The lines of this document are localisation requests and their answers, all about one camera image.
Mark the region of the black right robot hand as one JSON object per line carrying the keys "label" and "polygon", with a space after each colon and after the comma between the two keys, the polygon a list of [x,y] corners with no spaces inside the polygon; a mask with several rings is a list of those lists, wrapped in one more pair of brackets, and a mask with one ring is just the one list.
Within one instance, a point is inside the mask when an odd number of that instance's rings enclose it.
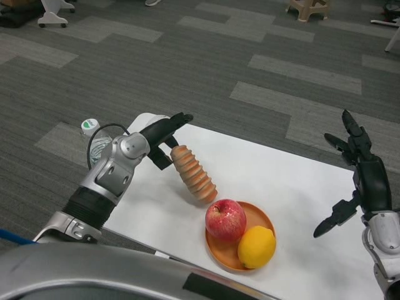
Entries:
{"label": "black right robot hand", "polygon": [[348,110],[342,112],[342,122],[349,134],[343,141],[326,133],[325,140],[341,153],[348,166],[354,166],[352,177],[355,190],[352,199],[340,200],[332,207],[332,214],[323,220],[314,230],[313,237],[318,238],[335,226],[344,224],[361,207],[363,216],[369,220],[379,211],[391,211],[392,197],[388,175],[383,160],[371,152],[372,142],[364,127],[359,126]]}

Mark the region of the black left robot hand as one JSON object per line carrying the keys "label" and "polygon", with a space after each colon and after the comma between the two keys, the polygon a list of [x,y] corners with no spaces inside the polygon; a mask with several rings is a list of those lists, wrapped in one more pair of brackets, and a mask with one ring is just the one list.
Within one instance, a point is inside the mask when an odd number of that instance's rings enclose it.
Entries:
{"label": "black left robot hand", "polygon": [[171,118],[160,119],[149,126],[145,127],[139,133],[142,134],[149,143],[150,152],[148,158],[160,169],[166,169],[173,161],[159,147],[164,143],[173,149],[179,146],[174,138],[174,133],[185,124],[193,120],[192,114],[184,114],[183,112],[173,115]]}

